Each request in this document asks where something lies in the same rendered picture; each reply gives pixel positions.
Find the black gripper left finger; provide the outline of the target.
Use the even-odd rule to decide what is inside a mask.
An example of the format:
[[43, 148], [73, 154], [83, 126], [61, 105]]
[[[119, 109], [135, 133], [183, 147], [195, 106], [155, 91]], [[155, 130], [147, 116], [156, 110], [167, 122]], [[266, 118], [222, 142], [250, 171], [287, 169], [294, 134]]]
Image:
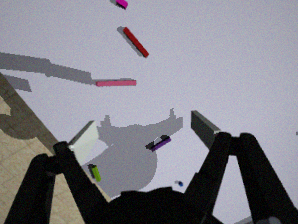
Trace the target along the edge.
[[95, 120], [89, 121], [69, 143], [53, 146], [56, 155], [35, 156], [4, 224], [49, 224], [55, 178], [61, 173], [86, 224], [125, 224], [80, 166], [98, 137]]

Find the lime green rod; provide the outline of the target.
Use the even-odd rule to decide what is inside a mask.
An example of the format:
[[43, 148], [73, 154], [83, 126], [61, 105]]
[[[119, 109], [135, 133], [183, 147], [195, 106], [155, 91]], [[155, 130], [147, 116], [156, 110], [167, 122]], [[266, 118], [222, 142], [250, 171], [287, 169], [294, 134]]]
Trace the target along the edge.
[[97, 169], [97, 166], [96, 165], [92, 166], [92, 171], [94, 173], [94, 176], [95, 176], [96, 181], [97, 182], [100, 182], [101, 177], [100, 177], [100, 174], [98, 172], [98, 169]]

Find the small magenta block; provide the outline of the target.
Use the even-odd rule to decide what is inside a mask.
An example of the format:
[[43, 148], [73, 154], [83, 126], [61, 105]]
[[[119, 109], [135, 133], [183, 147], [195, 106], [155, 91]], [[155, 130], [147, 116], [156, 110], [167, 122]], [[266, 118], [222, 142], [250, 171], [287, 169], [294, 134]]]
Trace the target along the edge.
[[125, 0], [116, 0], [116, 3], [126, 9], [128, 3]]

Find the pink rod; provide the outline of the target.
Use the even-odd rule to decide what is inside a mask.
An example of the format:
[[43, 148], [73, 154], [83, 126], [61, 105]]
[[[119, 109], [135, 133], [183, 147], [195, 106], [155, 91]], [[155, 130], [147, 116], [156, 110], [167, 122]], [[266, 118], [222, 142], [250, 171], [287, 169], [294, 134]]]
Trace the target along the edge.
[[121, 85], [136, 85], [136, 80], [97, 81], [96, 82], [96, 86], [121, 86]]

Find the dark red rod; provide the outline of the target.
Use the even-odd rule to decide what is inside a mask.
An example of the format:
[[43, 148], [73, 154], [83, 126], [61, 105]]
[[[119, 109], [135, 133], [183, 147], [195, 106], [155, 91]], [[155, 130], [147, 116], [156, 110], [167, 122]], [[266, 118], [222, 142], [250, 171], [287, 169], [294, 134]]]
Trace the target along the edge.
[[129, 39], [135, 44], [135, 46], [145, 57], [149, 55], [146, 49], [141, 45], [141, 43], [136, 39], [136, 37], [131, 33], [131, 31], [127, 27], [123, 29], [123, 32], [129, 37]]

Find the purple rod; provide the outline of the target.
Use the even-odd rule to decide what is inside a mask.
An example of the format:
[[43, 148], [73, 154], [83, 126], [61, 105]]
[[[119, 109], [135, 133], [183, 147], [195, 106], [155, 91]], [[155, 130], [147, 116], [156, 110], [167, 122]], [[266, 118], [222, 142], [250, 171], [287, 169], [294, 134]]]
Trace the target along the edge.
[[158, 142], [157, 144], [155, 144], [152, 147], [150, 147], [150, 150], [152, 152], [154, 152], [155, 150], [157, 150], [158, 148], [162, 147], [163, 145], [167, 144], [170, 141], [171, 141], [171, 138], [168, 136], [165, 139], [163, 139], [160, 142]]

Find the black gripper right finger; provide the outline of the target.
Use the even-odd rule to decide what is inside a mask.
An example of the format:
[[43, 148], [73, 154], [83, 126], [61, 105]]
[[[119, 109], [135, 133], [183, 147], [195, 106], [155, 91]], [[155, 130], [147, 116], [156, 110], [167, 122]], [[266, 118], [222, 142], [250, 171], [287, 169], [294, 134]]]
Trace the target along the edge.
[[298, 224], [298, 209], [254, 135], [233, 137], [197, 110], [191, 128], [209, 152], [165, 224], [204, 224], [213, 215], [229, 155], [237, 157], [253, 224]]

